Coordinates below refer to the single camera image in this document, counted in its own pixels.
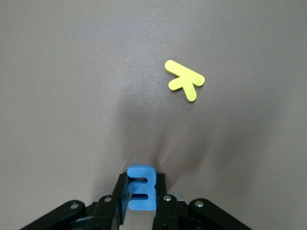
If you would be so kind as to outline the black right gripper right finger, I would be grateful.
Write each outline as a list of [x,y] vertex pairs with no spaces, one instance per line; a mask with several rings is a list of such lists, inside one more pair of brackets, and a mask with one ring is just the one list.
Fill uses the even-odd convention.
[[174,195],[167,193],[166,179],[163,173],[156,178],[156,214],[152,230],[187,230],[180,214],[179,202]]

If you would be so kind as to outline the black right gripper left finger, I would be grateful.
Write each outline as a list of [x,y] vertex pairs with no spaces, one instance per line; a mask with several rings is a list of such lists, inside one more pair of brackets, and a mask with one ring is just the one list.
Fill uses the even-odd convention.
[[129,179],[124,172],[119,175],[110,195],[101,197],[85,230],[119,230],[123,225],[129,202]]

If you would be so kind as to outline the blue letter E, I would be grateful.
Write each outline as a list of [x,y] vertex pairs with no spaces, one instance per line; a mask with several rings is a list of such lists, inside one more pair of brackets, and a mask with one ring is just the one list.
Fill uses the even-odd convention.
[[129,209],[134,211],[156,210],[157,173],[151,165],[131,165],[127,170],[128,190],[131,194]]

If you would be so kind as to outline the yellow letter K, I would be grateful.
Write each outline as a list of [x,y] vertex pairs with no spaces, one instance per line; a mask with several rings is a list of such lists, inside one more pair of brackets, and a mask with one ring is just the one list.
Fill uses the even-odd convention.
[[195,88],[204,85],[205,77],[173,60],[166,61],[165,69],[168,73],[175,76],[168,83],[169,90],[183,90],[186,99],[189,102],[194,102],[197,99]]

